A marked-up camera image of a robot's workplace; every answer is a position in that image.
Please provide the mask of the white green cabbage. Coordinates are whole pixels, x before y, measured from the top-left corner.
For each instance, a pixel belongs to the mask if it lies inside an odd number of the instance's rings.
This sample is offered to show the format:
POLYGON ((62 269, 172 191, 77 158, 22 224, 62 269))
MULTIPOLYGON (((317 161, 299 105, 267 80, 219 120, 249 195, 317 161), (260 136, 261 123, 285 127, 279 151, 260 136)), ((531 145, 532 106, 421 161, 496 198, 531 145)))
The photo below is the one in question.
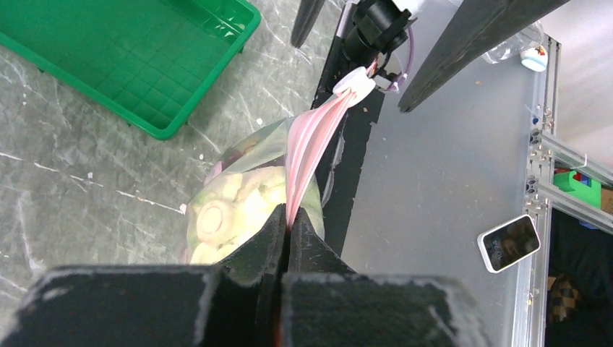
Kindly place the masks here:
POLYGON ((274 209, 285 202, 282 166, 217 175, 187 205, 186 261, 220 262, 257 234, 274 209))

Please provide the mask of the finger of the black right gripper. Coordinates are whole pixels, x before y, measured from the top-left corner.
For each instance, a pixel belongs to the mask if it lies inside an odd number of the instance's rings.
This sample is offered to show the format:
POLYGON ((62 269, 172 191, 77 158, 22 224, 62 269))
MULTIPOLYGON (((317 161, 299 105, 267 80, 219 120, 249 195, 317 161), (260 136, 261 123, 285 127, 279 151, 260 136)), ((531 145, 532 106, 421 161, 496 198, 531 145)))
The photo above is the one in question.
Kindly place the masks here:
POLYGON ((301 0, 291 31, 291 45, 301 48, 310 34, 325 0, 301 0))
POLYGON ((464 67, 568 0, 467 0, 415 73, 398 107, 411 112, 464 67))

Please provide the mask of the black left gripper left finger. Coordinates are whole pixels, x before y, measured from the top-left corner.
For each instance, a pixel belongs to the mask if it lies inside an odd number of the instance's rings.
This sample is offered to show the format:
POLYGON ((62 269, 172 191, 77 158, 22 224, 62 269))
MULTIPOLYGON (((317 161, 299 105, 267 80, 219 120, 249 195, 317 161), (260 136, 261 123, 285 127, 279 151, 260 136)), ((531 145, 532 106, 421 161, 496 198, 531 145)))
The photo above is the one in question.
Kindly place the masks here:
POLYGON ((286 208, 215 265, 55 267, 3 346, 279 346, 286 208))

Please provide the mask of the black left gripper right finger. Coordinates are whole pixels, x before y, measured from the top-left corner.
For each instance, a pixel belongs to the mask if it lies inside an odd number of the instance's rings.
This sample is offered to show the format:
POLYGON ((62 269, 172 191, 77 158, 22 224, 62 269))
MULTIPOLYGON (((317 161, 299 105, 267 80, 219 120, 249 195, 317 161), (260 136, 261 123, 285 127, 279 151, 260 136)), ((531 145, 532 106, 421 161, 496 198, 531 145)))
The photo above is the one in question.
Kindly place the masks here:
POLYGON ((476 301, 445 276, 360 274, 315 233, 305 210, 281 280, 279 346, 490 346, 476 301))

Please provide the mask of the clear zip top bag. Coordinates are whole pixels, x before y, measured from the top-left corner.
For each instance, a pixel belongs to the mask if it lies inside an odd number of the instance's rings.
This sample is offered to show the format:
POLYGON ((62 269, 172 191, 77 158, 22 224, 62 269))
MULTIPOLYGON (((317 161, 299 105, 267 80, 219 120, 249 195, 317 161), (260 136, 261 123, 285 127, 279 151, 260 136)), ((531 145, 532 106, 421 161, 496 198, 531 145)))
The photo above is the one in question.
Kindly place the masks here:
POLYGON ((185 263, 220 262, 256 235, 278 205, 286 206, 286 225, 304 209, 314 232, 325 237, 315 171, 346 111, 375 89, 375 67, 354 69, 321 106, 266 126, 226 151, 186 206, 185 263))

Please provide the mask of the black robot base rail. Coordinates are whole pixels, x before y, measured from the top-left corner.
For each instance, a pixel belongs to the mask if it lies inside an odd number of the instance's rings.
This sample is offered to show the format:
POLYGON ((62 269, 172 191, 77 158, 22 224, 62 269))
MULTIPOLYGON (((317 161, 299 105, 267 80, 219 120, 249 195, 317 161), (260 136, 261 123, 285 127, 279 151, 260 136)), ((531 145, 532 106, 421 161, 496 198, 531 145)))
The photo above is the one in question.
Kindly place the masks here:
POLYGON ((316 170, 322 193, 325 242, 341 254, 372 127, 385 93, 397 93, 413 63, 411 24, 421 1, 347 1, 325 60, 313 106, 333 96, 350 71, 369 69, 376 87, 342 116, 316 170))

